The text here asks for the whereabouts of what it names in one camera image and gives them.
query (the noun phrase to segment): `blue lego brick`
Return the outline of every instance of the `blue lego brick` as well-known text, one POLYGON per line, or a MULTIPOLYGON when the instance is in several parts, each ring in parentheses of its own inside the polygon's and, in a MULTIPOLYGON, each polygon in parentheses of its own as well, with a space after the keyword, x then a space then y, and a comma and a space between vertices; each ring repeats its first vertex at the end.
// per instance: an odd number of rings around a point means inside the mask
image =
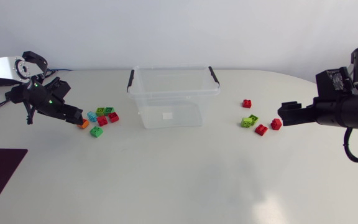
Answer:
POLYGON ((88 115, 90 121, 96 122, 96 118, 98 117, 98 115, 96 115, 95 112, 89 111, 86 115, 88 115))

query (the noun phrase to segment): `white wall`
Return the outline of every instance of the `white wall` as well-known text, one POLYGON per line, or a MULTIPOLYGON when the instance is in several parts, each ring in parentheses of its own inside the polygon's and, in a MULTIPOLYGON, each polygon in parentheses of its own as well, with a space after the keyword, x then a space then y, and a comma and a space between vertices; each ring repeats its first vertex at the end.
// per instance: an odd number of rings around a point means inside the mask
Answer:
POLYGON ((50 68, 206 62, 313 81, 356 47, 356 0, 0 0, 0 57, 50 68))

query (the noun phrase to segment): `red lego brick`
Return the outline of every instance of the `red lego brick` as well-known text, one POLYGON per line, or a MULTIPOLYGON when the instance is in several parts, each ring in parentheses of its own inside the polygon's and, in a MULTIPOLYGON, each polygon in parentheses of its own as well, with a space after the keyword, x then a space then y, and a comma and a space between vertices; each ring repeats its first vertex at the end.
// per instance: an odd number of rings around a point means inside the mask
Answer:
POLYGON ((255 132, 260 134, 261 136, 263 136, 267 131, 267 127, 263 126, 263 125, 259 125, 258 128, 255 129, 255 132))
POLYGON ((116 121, 119 120, 119 117, 118 117, 118 115, 117 115, 116 112, 109 114, 109 118, 110 118, 110 121, 111 121, 112 123, 114 123, 114 122, 116 122, 116 121))
POLYGON ((252 106, 252 102, 250 100, 242 101, 242 107, 251 108, 251 106, 252 106))
POLYGON ((281 123, 280 119, 275 118, 273 119, 272 123, 270 124, 273 128, 273 130, 279 130, 283 124, 281 123))
POLYGON ((101 127, 107 124, 106 116, 98 116, 96 119, 98 120, 98 123, 101 127))

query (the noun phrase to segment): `robotic arm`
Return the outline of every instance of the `robotic arm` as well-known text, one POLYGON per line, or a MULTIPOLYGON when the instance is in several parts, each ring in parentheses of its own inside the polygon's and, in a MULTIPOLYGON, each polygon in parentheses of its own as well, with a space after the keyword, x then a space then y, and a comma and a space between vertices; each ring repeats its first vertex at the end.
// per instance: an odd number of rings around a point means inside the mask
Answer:
POLYGON ((302 108, 296 101, 282 103, 278 115, 284 126, 317 122, 347 128, 345 153, 351 161, 358 162, 349 149, 351 132, 353 128, 358 129, 358 49, 353 51, 351 62, 353 80, 346 67, 321 72, 316 75, 318 96, 313 98, 313 104, 302 108))
POLYGON ((24 52, 21 57, 0 58, 0 86, 17 85, 5 94, 6 100, 24 104, 27 124, 32 124, 35 110, 69 123, 83 124, 82 110, 66 105, 63 100, 70 90, 67 82, 57 77, 42 85, 47 67, 47 61, 33 52, 24 52))

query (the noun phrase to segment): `white label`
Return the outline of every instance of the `white label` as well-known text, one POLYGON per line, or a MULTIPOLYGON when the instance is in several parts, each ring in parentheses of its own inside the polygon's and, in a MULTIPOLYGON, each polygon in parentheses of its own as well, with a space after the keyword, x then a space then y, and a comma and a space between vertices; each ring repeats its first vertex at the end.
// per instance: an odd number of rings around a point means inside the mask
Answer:
POLYGON ((162 113, 162 119, 172 119, 172 113, 162 113))

